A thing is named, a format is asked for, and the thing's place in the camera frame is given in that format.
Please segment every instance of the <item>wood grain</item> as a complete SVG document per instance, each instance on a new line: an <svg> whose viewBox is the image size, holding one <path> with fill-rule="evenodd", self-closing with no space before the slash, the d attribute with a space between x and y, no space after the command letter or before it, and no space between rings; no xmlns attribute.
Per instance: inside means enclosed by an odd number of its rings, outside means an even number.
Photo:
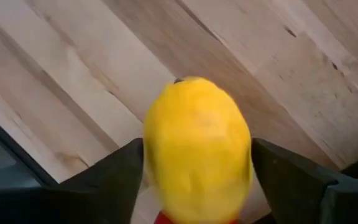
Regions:
<svg viewBox="0 0 358 224"><path fill-rule="evenodd" d="M1 41L0 96L48 148L41 153L53 153L53 161L48 162L61 163L68 175L83 171L109 154L110 151L22 67Z"/></svg>
<svg viewBox="0 0 358 224"><path fill-rule="evenodd" d="M255 76L337 166L358 161L358 90L307 35Z"/></svg>
<svg viewBox="0 0 358 224"><path fill-rule="evenodd" d="M141 136L141 122L92 76L76 50L24 1L0 0L0 28L118 146Z"/></svg>
<svg viewBox="0 0 358 224"><path fill-rule="evenodd" d="M177 77L206 77L233 96L253 136L269 139L334 167L233 54L177 2L105 2Z"/></svg>
<svg viewBox="0 0 358 224"><path fill-rule="evenodd" d="M260 0L179 1L183 1L251 73L291 44L296 36Z"/></svg>
<svg viewBox="0 0 358 224"><path fill-rule="evenodd" d="M349 20L358 20L358 14L355 12L355 7L358 9L358 1L341 1L340 4L335 4L334 1L327 2L326 0L302 0L307 8L311 10L315 16L330 30L330 32L342 43L345 48L358 60L358 22L352 24L350 27ZM352 61L343 61L347 66L353 66Z"/></svg>
<svg viewBox="0 0 358 224"><path fill-rule="evenodd" d="M281 11L286 11L287 18L292 17L316 43L320 50L322 50L340 69L343 74L352 82L358 89L358 54L352 54L351 50L358 51L358 40L354 35L346 32L346 27L337 20L337 17L332 17L330 12L330 23L334 29L329 29L329 24L324 24L319 17L300 0L269 0L269 3Z"/></svg>
<svg viewBox="0 0 358 224"><path fill-rule="evenodd" d="M140 120L175 77L101 1L28 0Z"/></svg>
<svg viewBox="0 0 358 224"><path fill-rule="evenodd" d="M59 182L141 136L187 76L226 90L253 137L358 161L358 1L0 0L0 125ZM244 223L269 212L255 180ZM143 182L132 223L159 210Z"/></svg>

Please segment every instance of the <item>red object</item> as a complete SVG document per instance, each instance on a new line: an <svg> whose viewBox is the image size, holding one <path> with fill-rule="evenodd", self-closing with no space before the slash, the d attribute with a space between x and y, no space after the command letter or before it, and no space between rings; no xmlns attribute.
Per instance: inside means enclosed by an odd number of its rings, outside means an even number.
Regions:
<svg viewBox="0 0 358 224"><path fill-rule="evenodd" d="M173 224L168 217L164 215L164 213L160 212L157 218L155 219L154 224ZM237 220L230 222L230 224L240 224Z"/></svg>

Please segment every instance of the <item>lemon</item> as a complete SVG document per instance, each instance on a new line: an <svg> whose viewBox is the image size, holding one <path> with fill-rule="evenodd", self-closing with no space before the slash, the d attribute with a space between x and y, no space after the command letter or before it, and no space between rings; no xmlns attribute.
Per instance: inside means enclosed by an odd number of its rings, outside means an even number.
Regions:
<svg viewBox="0 0 358 224"><path fill-rule="evenodd" d="M250 132L234 100L204 78L168 85L146 114L145 170L174 223L237 218L252 178Z"/></svg>

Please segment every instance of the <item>wooden surface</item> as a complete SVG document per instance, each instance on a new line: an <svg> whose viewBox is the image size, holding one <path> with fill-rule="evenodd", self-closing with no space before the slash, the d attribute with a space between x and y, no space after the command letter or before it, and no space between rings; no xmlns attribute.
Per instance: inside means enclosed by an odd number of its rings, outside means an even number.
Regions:
<svg viewBox="0 0 358 224"><path fill-rule="evenodd" d="M253 137L358 161L358 1L0 0L0 125L59 182L141 136L186 76L225 89ZM159 209L144 184L132 222ZM268 212L255 181L241 218Z"/></svg>

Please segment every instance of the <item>dark edge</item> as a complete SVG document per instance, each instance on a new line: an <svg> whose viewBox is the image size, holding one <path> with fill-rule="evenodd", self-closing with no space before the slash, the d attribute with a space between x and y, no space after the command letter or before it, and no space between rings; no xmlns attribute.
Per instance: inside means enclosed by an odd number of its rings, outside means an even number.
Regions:
<svg viewBox="0 0 358 224"><path fill-rule="evenodd" d="M13 138L0 127L0 142L4 149L43 187L58 186L59 183L46 172Z"/></svg>
<svg viewBox="0 0 358 224"><path fill-rule="evenodd" d="M173 84L176 84L176 83L178 83L178 82L182 82L183 81L183 79L181 79L181 78L177 78L177 79L175 79L175 81L173 82Z"/></svg>
<svg viewBox="0 0 358 224"><path fill-rule="evenodd" d="M223 44L218 37L193 13L193 11L182 1L182 0L173 0L175 1L189 16L192 18L196 24L198 24L207 34L212 38L217 40L219 43Z"/></svg>
<svg viewBox="0 0 358 224"><path fill-rule="evenodd" d="M348 175L349 177L358 179L358 161L342 170L341 173ZM269 213L268 215L257 220L256 222L253 222L253 224L276 224L276 221L274 220L272 213Z"/></svg>

